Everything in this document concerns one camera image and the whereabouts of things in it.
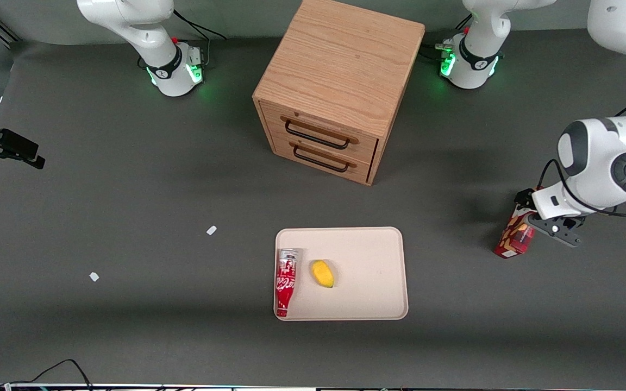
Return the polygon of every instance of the drawer handle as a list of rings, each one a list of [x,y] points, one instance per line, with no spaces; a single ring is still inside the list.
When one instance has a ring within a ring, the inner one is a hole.
[[[287,119],[286,123],[284,124],[284,128],[286,129],[286,133],[293,134],[294,136],[305,138],[306,140],[315,141],[316,143],[323,144],[326,147],[331,147],[331,148],[335,148],[335,149],[345,149],[345,148],[347,148],[349,146],[349,142],[351,141],[348,138],[347,141],[345,141],[345,143],[341,144],[341,145],[340,144],[335,144],[335,143],[330,143],[330,141],[323,140],[322,138],[309,136],[307,134],[301,133],[300,131],[295,131],[295,130],[289,129],[289,124],[291,124],[291,121],[289,121],[289,119]]]
[[[309,163],[317,164],[318,166],[322,166],[327,168],[328,170],[337,171],[338,173],[344,173],[349,168],[349,163],[345,164],[344,168],[339,168],[335,166],[331,166],[330,164],[323,163],[322,161],[317,161],[316,159],[310,158],[308,156],[303,156],[303,154],[296,153],[298,151],[298,146],[293,146],[293,155],[301,160],[308,161]]]

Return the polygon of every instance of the tray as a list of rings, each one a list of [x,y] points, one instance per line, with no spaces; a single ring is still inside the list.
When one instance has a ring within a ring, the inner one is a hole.
[[[405,257],[397,228],[289,228],[277,234],[278,250],[296,248],[296,286],[283,321],[398,320],[407,315]],[[310,266],[325,260],[335,287],[318,285]],[[277,313],[274,291],[273,311]]]

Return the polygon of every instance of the yellow fruit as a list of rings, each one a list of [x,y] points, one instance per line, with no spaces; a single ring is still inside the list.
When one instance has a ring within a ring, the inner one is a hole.
[[[333,271],[330,270],[328,264],[324,260],[316,260],[311,264],[311,272],[315,277],[318,284],[323,285],[326,288],[332,288],[335,284],[335,277],[333,277]]]

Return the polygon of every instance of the red bottle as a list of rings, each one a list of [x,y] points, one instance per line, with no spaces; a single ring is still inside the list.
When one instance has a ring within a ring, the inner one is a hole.
[[[296,261],[298,251],[291,248],[283,248],[279,251],[279,264],[277,266],[277,316],[286,317],[289,310],[289,300],[293,295],[293,285],[296,284]]]

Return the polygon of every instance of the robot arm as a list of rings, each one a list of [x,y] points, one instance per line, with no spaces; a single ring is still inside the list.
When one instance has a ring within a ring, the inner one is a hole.
[[[513,10],[545,7],[556,0],[462,0],[474,21],[467,33],[458,33],[437,49],[449,51],[441,76],[462,89],[482,86],[494,73],[497,53],[511,31],[506,15]]]
[[[147,64],[151,80],[167,96],[182,96],[202,81],[199,49],[175,43],[159,25],[173,0],[77,0],[82,15],[123,37]]]
[[[619,3],[592,0],[589,33],[599,45],[626,54],[626,2]],[[626,116],[572,122],[557,152],[569,190],[560,181],[536,191],[533,201],[541,218],[584,216],[626,202]]]

